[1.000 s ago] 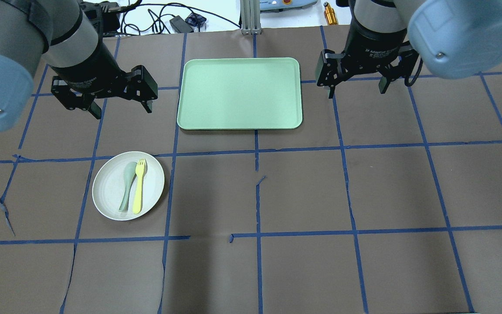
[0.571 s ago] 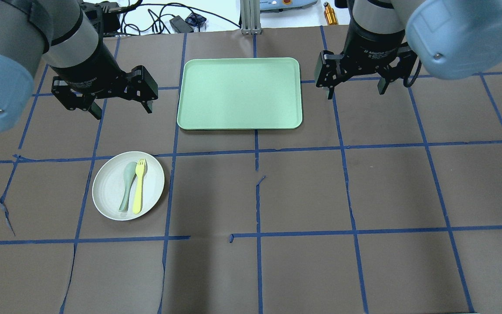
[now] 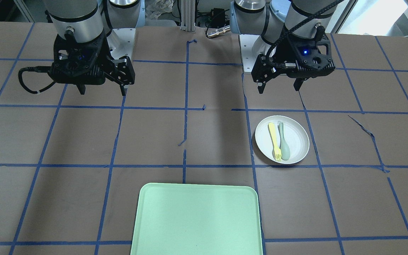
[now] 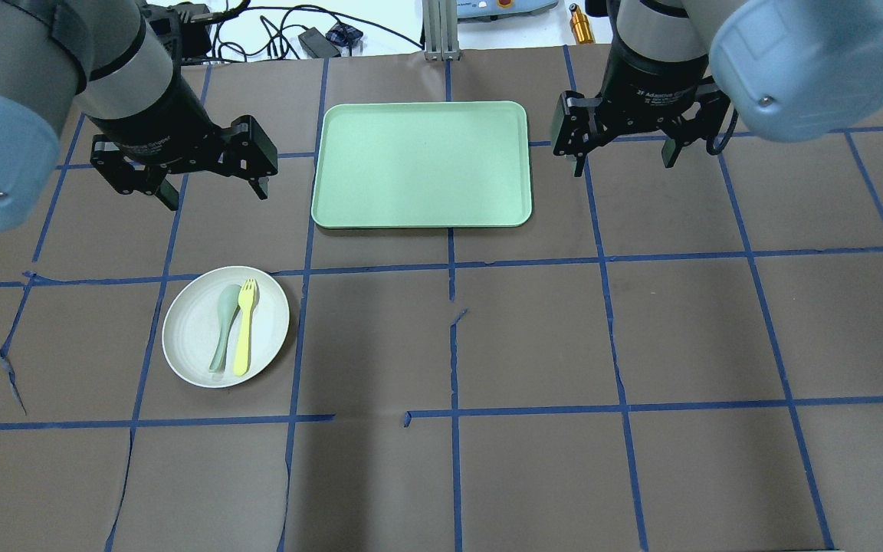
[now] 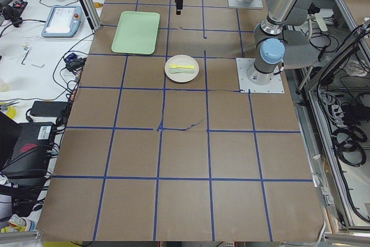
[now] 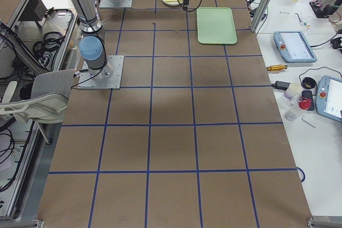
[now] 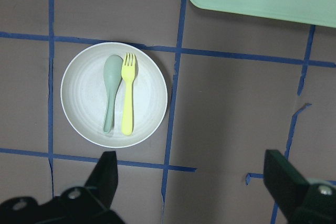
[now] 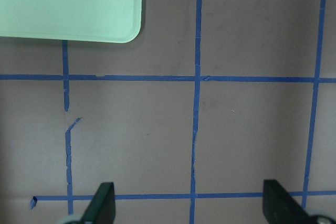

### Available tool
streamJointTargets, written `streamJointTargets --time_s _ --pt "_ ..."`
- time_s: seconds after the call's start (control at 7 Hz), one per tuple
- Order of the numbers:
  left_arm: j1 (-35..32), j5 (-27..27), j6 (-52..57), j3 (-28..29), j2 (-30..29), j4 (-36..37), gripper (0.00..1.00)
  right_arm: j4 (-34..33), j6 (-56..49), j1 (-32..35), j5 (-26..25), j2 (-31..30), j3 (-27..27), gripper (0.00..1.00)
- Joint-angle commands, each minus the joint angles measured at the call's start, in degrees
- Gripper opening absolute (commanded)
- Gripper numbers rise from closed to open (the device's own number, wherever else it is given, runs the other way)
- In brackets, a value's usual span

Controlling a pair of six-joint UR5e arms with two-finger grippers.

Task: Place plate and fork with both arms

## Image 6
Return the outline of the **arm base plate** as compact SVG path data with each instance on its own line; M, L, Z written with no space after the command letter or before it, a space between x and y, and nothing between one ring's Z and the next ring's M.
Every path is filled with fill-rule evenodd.
M99 4L100 9L130 9L133 0L101 0Z
M99 71L90 70L80 74L79 90L119 90L122 79L124 56L107 56L107 64Z

